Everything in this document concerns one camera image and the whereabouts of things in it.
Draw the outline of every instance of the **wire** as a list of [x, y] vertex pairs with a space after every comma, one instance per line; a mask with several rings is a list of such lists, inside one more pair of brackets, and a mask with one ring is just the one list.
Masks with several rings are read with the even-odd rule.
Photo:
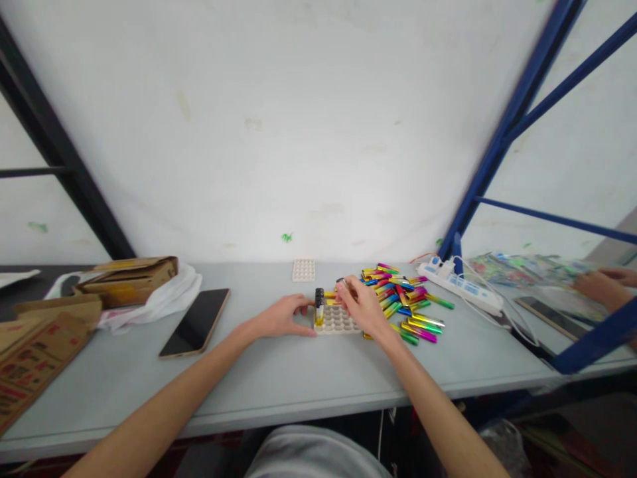
[[[466, 260], [464, 260], [462, 257], [460, 256], [453, 256], [451, 259], [449, 260], [454, 260], [454, 259], [460, 259], [460, 261], [462, 261], [462, 263], [464, 264], [464, 266], [466, 268], [468, 268], [471, 272], [472, 276], [475, 276], [477, 278], [480, 279], [480, 281], [494, 294], [500, 296], [502, 299], [504, 299], [505, 301], [508, 302], [509, 306], [515, 311], [516, 314], [518, 314], [518, 317], [520, 318], [520, 320], [522, 322], [524, 322], [524, 325], [526, 325], [529, 334], [531, 335], [533, 340], [529, 340], [528, 337], [526, 337], [525, 333], [522, 333], [522, 331], [518, 328], [518, 325], [516, 324], [516, 322], [512, 319], [510, 319], [506, 314], [504, 314], [504, 316], [507, 318], [507, 320], [509, 321], [509, 324], [511, 324], [511, 326], [516, 330], [516, 332], [518, 334], [520, 334], [520, 336], [527, 341], [529, 344], [535, 346], [535, 347], [539, 347], [539, 341], [537, 340], [537, 336], [535, 335], [535, 331], [533, 330], [533, 327], [531, 327], [531, 324], [528, 323], [528, 321], [524, 318], [524, 316], [520, 313], [520, 311], [518, 311], [518, 309], [515, 307], [515, 305], [508, 299], [508, 297], [502, 295], [500, 292], [498, 292], [494, 287], [491, 286], [491, 284], [489, 284], [484, 277], [480, 276], [473, 267], [471, 267], [471, 265], [469, 263], [467, 263]], [[487, 320], [487, 322], [491, 323], [492, 325], [495, 325], [496, 327], [499, 327], [501, 329], [505, 329], [506, 326], [505, 325], [501, 325], [497, 322], [495, 322], [495, 320], [493, 320], [493, 318], [489, 317], [488, 315], [482, 313], [481, 310], [479, 310], [477, 307], [475, 307], [473, 304], [469, 303], [464, 297], [462, 297], [462, 300], [472, 309], [474, 309], [480, 316], [482, 316], [484, 319]]]
[[413, 263], [414, 263], [414, 262], [416, 262], [418, 259], [421, 259], [421, 258], [426, 257], [426, 256], [431, 256], [431, 255], [434, 255], [434, 256], [440, 257], [440, 256], [438, 256], [438, 254], [436, 254], [435, 252], [427, 252], [426, 254], [423, 254], [422, 256], [418, 256], [418, 257], [416, 257], [416, 259], [409, 261], [409, 263], [410, 263], [410, 264], [413, 264]]
[[380, 430], [378, 432], [378, 461], [380, 461], [380, 441], [383, 438], [383, 417], [385, 416], [385, 410], [380, 411]]

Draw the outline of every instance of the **gray table surface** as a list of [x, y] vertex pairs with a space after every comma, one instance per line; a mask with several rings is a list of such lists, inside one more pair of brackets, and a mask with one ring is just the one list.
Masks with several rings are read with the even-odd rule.
[[[229, 287], [208, 350], [278, 297], [316, 287], [371, 264], [317, 264], [313, 283], [293, 283], [291, 264], [204, 264], [202, 289]], [[396, 264], [412, 275], [414, 269]], [[451, 398], [544, 386], [563, 380], [505, 330], [477, 317], [458, 297], [427, 313], [444, 319], [439, 343], [421, 341], [414, 355]], [[159, 360], [184, 313], [136, 326], [124, 335], [98, 331], [43, 395], [0, 439], [0, 462], [89, 450], [198, 357]], [[310, 325], [310, 319], [298, 319]], [[252, 345], [185, 427], [182, 437], [377, 410], [408, 404], [389, 360], [360, 335], [281, 337]]]
[[[526, 321], [533, 328], [538, 340], [540, 340], [555, 355], [562, 353], [573, 344], [572, 340], [566, 337], [564, 334], [558, 332], [546, 322], [542, 321], [534, 314], [524, 309], [522, 306], [513, 302], [513, 299], [522, 297], [524, 295], [529, 295], [529, 293], [514, 289], [512, 287], [498, 287], [497, 290], [503, 296], [512, 301], [513, 307], [515, 307], [515, 309], [518, 310], [520, 314], [525, 317]], [[526, 329], [526, 326], [520, 320], [520, 316], [515, 313], [510, 313], [512, 305], [510, 303], [505, 304], [505, 310], [508, 311], [508, 317], [515, 320], [516, 323], [519, 323], [521, 327]], [[565, 379], [567, 381], [586, 380], [588, 378], [594, 378], [597, 376], [621, 373], [635, 366], [637, 366], [637, 354], [628, 345], [624, 345], [622, 347], [619, 347], [618, 349], [615, 349], [605, 357], [600, 358], [597, 362], [589, 365], [581, 372], [566, 377]]]

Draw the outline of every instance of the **power strip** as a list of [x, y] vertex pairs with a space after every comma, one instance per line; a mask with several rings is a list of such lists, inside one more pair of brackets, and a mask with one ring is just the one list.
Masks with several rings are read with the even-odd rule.
[[452, 260], [443, 262], [439, 257], [435, 256], [428, 264], [423, 263], [418, 266], [417, 271], [420, 276], [425, 276], [434, 284], [464, 297], [468, 302], [483, 311], [495, 317], [501, 317], [504, 300], [489, 289], [484, 289], [473, 282], [458, 277], [452, 272], [453, 268], [454, 263]]

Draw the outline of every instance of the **black metal frame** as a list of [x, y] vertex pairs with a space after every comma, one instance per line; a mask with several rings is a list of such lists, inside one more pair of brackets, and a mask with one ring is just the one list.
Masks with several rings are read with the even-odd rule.
[[0, 16], [0, 90], [49, 168], [5, 169], [0, 178], [55, 175], [113, 259], [134, 258], [115, 216]]

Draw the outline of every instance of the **blue metal frame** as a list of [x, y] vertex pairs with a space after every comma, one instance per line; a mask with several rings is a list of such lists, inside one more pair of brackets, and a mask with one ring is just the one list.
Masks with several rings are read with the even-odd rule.
[[551, 361], [561, 374], [574, 374], [597, 362], [637, 333], [637, 297]]
[[635, 32], [637, 32], [637, 13], [629, 18], [608, 40], [602, 43], [602, 46], [584, 60], [562, 83], [557, 85], [552, 92], [546, 95], [546, 98], [544, 98], [533, 111], [522, 118], [503, 139], [503, 142], [508, 145], [513, 143], [530, 125], [541, 118], [544, 113], [550, 110], [559, 100], [564, 98], [568, 92], [592, 73], [595, 68], [600, 66], [610, 55], [615, 53], [624, 43], [630, 40], [631, 37], [635, 35]]
[[629, 234], [627, 232], [621, 232], [615, 229], [608, 229], [602, 226], [596, 226], [595, 224], [589, 224], [588, 222], [581, 222], [575, 219], [568, 219], [562, 216], [555, 216], [554, 214], [549, 214], [548, 212], [542, 212], [535, 209], [523, 208], [521, 206], [515, 206], [513, 204], [509, 204], [508, 202], [496, 201], [493, 199], [483, 198], [480, 196], [477, 196], [475, 200], [483, 204], [490, 204], [491, 206], [497, 206], [502, 209], [512, 210], [514, 212], [526, 214], [527, 216], [533, 216], [533, 217], [544, 219], [547, 221], [556, 222], [558, 224], [563, 224], [564, 226], [570, 226], [577, 229], [592, 232], [593, 234], [600, 234], [601, 236], [606, 236], [611, 239], [617, 239], [620, 241], [629, 242], [631, 244], [637, 244], [637, 236], [634, 234]]
[[454, 259], [453, 262], [455, 266], [453, 266], [453, 271], [461, 276], [464, 272], [464, 267], [462, 266], [462, 260], [459, 259], [462, 257], [462, 237], [460, 237], [460, 232], [456, 232], [453, 236], [453, 244], [451, 244], [451, 252], [454, 256], [458, 256], [458, 258]]
[[500, 125], [489, 143], [486, 153], [449, 227], [449, 231], [447, 231], [447, 235], [441, 244], [438, 251], [440, 257], [449, 258], [451, 244], [456, 232], [459, 232], [460, 236], [464, 234], [466, 227], [478, 208], [478, 203], [474, 199], [475, 196], [484, 196], [506, 155], [508, 144], [503, 143], [502, 140], [531, 108], [535, 95], [544, 82], [544, 78], [551, 69], [553, 61], [559, 54], [585, 3], [585, 0], [559, 0], [555, 5], [553, 13], [546, 23], [535, 50], [520, 77], [511, 101], [500, 120]]
[[[637, 236], [625, 232], [563, 218], [547, 212], [508, 204], [484, 197], [513, 140], [553, 107], [579, 82], [637, 33], [637, 13], [592, 53], [573, 73], [544, 98], [530, 113], [530, 104], [552, 65], [568, 32], [577, 20], [584, 2], [558, 1], [551, 18], [522, 74], [520, 83], [504, 113], [489, 147], [474, 174], [467, 193], [439, 250], [448, 259], [452, 250], [460, 250], [460, 239], [480, 203], [586, 230], [613, 239], [637, 244]], [[576, 373], [624, 344], [637, 333], [637, 298], [587, 333], [551, 361], [562, 374]]]

